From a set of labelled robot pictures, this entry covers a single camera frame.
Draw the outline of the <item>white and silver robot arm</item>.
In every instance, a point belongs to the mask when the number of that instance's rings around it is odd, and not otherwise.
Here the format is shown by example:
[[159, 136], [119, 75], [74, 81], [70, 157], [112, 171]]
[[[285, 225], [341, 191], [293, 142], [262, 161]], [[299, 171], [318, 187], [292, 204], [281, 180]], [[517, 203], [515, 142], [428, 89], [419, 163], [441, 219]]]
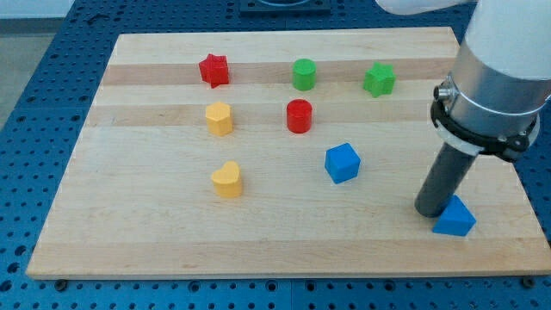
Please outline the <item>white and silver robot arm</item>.
[[518, 159], [550, 99], [550, 0], [478, 0], [433, 96], [431, 119], [447, 144], [470, 156]]

